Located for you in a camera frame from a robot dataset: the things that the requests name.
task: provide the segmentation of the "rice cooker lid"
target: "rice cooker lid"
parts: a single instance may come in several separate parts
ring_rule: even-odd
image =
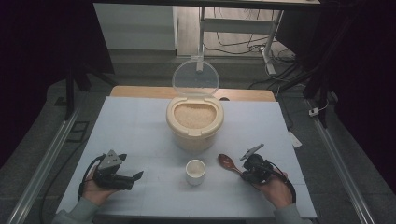
[[[174,73],[172,85],[183,96],[208,96],[219,89],[219,74],[209,63],[190,60]]]

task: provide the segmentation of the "wooden spoon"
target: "wooden spoon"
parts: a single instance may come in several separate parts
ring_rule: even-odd
[[[238,168],[236,168],[235,164],[233,163],[233,160],[230,157],[228,157],[227,155],[219,154],[218,159],[219,159],[220,165],[223,168],[225,168],[227,170],[236,171],[240,175],[242,174],[242,172],[240,170],[238,170]]]

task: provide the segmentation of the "small cup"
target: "small cup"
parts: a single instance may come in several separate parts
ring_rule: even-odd
[[[192,160],[186,165],[186,179],[189,184],[197,186],[202,184],[205,176],[205,164],[202,161]]]

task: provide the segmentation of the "hand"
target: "hand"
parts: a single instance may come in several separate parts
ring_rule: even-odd
[[[265,198],[270,201],[276,209],[292,204],[290,189],[276,175],[271,175],[263,184],[254,184],[254,187],[259,189],[265,195]]]
[[[96,185],[95,181],[92,180],[93,173],[96,170],[96,166],[93,166],[90,174],[86,178],[86,182],[84,185],[84,191],[82,193],[82,197],[91,201],[92,203],[100,206],[102,205],[108,196],[117,192],[117,189],[102,189]]]

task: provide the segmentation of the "sleeve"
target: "sleeve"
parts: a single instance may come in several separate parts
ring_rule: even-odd
[[[274,215],[278,224],[312,224],[310,220],[304,220],[300,217],[295,203],[281,209],[276,209]]]
[[[85,198],[81,198],[70,213],[61,210],[52,220],[52,224],[92,224],[93,216],[99,207]]]

